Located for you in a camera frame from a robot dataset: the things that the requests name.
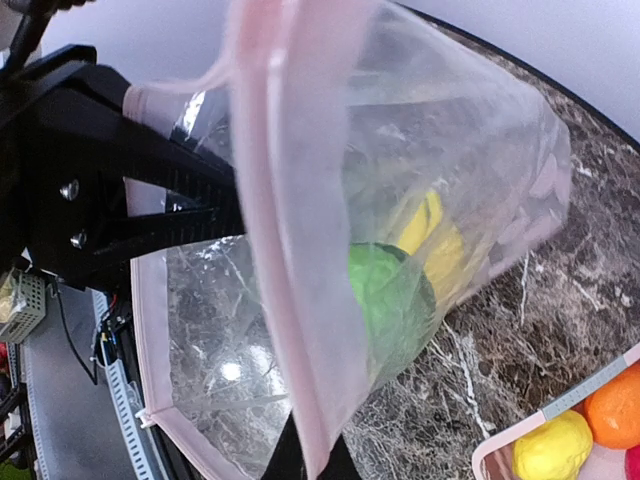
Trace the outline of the yellow toy banana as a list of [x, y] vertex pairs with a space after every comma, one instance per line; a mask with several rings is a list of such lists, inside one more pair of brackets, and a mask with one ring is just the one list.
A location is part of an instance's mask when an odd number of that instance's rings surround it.
[[464, 241], [459, 230], [445, 216], [441, 197], [436, 191], [426, 193], [396, 246], [413, 256], [422, 251], [424, 273], [436, 301], [440, 305], [449, 302], [460, 288], [463, 277]]

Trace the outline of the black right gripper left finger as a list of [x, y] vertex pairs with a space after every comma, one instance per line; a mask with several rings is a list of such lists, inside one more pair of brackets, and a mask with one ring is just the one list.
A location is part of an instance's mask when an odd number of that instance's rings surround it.
[[293, 414], [280, 434], [262, 480], [305, 480], [306, 467]]

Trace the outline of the green toy watermelon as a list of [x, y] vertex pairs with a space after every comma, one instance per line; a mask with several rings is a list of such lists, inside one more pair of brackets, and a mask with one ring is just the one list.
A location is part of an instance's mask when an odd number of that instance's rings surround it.
[[395, 378], [437, 328], [433, 287], [415, 259], [382, 243], [353, 243], [348, 273], [369, 344], [372, 388]]

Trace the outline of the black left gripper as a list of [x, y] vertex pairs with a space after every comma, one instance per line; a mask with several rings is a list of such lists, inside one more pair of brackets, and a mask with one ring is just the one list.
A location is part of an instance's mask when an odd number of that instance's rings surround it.
[[[122, 178], [108, 172], [105, 148], [77, 130], [95, 127], [99, 112], [118, 114], [126, 86], [87, 45], [1, 74], [3, 274], [29, 264], [77, 289], [115, 290], [129, 270], [125, 260], [245, 233], [237, 207], [118, 218]], [[123, 112], [118, 128], [125, 178], [193, 200], [237, 196], [223, 160], [202, 158]]]

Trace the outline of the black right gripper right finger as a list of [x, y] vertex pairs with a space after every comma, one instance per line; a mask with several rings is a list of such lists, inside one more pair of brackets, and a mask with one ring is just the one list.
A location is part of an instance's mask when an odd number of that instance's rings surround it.
[[331, 451], [324, 469], [324, 480], [358, 480], [358, 471], [343, 436], [338, 438]]

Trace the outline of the clear zip top bag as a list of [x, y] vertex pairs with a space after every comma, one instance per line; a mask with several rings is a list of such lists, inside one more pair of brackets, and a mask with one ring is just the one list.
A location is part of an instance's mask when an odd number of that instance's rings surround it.
[[123, 113], [204, 140], [218, 94], [255, 303], [314, 479], [375, 390], [350, 245], [396, 246], [426, 193], [440, 195], [464, 259], [436, 333], [560, 228], [570, 135], [536, 88], [388, 1], [234, 1], [212, 67], [129, 87]]

